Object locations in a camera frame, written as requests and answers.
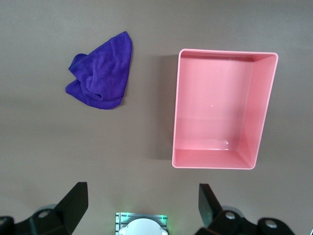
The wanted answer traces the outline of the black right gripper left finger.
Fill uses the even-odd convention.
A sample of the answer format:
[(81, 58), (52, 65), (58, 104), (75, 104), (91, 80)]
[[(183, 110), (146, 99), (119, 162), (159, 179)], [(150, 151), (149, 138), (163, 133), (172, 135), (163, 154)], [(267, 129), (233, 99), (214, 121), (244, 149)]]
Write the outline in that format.
[(11, 216), (0, 217), (2, 235), (71, 235), (88, 209), (88, 184), (78, 182), (54, 207), (35, 212), (15, 223)]

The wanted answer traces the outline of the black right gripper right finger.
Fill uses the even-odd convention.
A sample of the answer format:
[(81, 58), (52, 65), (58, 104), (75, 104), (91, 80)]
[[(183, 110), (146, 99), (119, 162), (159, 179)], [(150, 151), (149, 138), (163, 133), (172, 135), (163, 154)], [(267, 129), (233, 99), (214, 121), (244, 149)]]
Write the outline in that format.
[(209, 184), (199, 184), (198, 208), (204, 226), (197, 235), (292, 235), (283, 221), (260, 218), (257, 224), (249, 222), (234, 210), (224, 210)]

